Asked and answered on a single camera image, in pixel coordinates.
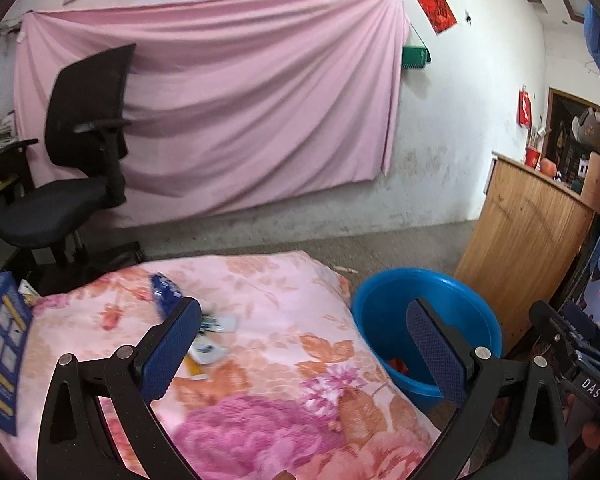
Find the right hand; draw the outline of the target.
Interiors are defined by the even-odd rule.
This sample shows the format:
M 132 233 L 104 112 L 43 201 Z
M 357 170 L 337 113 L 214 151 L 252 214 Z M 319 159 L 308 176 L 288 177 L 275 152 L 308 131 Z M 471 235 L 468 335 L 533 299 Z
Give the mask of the right hand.
M 581 439 L 591 451 L 600 447 L 600 426 L 593 420 L 593 412 L 573 393 L 567 396 L 567 407 L 562 411 L 566 424 L 566 440 L 572 445 Z

